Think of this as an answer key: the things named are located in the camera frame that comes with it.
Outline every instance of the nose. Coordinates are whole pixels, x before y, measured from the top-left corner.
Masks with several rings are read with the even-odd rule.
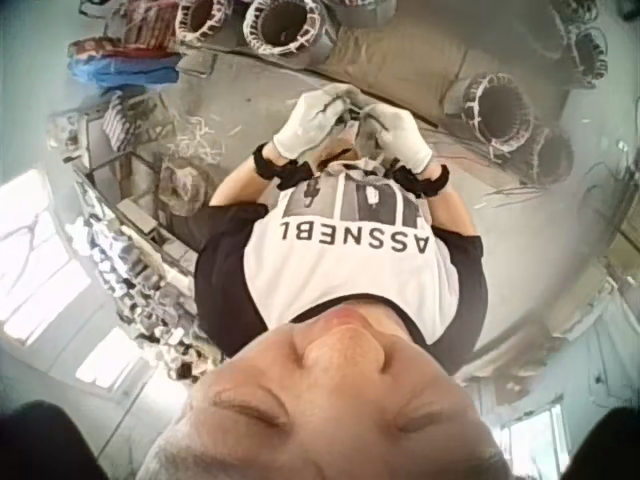
[[[385,351],[367,329],[348,323],[329,330],[309,345],[303,354],[305,368],[339,373],[340,377],[382,371]]]

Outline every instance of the t-shirt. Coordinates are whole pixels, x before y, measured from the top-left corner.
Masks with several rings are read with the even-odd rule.
[[[283,192],[271,212],[208,209],[195,295],[199,326],[225,355],[366,299],[393,309],[448,373],[464,364],[487,310],[482,241],[431,227],[415,197],[369,173],[326,171]]]

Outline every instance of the white glove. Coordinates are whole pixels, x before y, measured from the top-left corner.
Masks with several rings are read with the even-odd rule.
[[[397,158],[415,175],[422,173],[433,156],[411,112],[378,103],[362,111],[362,121],[376,132],[385,153]]]
[[[273,137],[280,155],[296,160],[320,145],[349,108],[349,99],[359,93],[351,85],[333,84],[302,95],[286,125]]]

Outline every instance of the bright window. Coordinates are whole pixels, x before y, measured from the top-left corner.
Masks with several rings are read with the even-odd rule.
[[[104,389],[116,388],[139,358],[135,342],[114,328],[80,365],[76,378]]]
[[[560,405],[504,428],[500,444],[516,475],[558,480],[569,464]]]
[[[0,187],[0,322],[28,345],[90,283],[47,210],[45,179],[30,170]]]

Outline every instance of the black wristband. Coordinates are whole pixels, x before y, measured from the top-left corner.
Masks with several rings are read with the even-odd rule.
[[[438,194],[449,185],[449,179],[451,178],[451,172],[449,167],[442,165],[442,173],[435,180],[423,180],[422,194],[425,198],[437,197]]]
[[[436,197],[449,184],[451,172],[446,165],[442,166],[442,173],[435,180],[420,180],[407,167],[402,166],[391,172],[390,177],[407,192],[414,194],[417,198]]]
[[[256,173],[258,174],[258,176],[270,182],[271,180],[276,178],[276,169],[278,168],[278,166],[271,160],[267,160],[266,158],[264,158],[262,150],[264,150],[264,147],[266,145],[266,143],[263,143],[262,145],[258,145],[258,147],[255,149],[255,151],[253,152],[253,164],[255,165]]]
[[[266,143],[259,145],[253,152],[253,162],[260,178],[269,182],[275,178],[280,179],[278,184],[280,191],[288,190],[313,178],[313,170],[308,163],[298,164],[295,160],[291,160],[285,165],[276,165],[271,160],[264,158],[262,150],[265,145]]]

